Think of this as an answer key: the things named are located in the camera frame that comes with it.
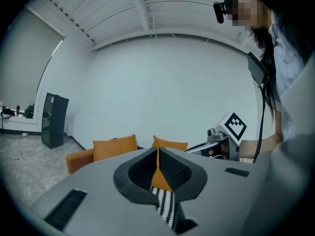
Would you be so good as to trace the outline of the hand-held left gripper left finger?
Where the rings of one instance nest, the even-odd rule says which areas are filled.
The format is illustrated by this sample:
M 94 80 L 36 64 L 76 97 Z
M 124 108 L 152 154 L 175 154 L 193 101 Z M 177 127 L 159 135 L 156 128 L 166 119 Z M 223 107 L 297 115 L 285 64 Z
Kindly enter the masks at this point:
M 45 192 L 32 210 L 45 219 L 72 190 L 86 193 L 85 198 L 65 226 L 69 236 L 173 236 L 155 205 L 135 204 L 115 187 L 114 172 L 123 163 L 153 151 L 145 148 L 77 170 Z

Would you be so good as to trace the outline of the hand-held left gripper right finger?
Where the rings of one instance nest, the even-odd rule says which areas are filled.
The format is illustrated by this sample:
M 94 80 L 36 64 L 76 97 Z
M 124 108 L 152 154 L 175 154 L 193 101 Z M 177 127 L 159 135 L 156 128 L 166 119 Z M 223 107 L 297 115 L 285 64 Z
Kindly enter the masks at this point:
M 160 148 L 159 168 L 173 191 L 178 236 L 244 236 L 265 165 Z

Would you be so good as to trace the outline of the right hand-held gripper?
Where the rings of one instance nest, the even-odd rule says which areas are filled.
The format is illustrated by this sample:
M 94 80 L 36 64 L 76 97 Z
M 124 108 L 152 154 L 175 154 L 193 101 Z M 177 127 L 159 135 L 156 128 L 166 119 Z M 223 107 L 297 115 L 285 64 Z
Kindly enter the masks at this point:
M 198 144 L 185 150 L 196 155 L 213 155 L 214 148 L 220 143 L 229 143 L 229 158 L 227 160 L 239 160 L 240 143 L 246 131 L 245 123 L 234 113 L 225 115 L 218 124 L 207 131 L 207 142 Z

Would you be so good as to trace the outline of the person's right hand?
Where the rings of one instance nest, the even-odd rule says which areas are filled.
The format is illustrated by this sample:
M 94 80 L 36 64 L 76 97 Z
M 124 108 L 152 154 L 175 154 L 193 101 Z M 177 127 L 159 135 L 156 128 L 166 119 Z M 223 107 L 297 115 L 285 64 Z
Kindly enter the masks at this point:
M 218 159 L 229 158 L 229 143 L 220 143 L 219 145 L 208 149 L 208 154 L 210 157 Z

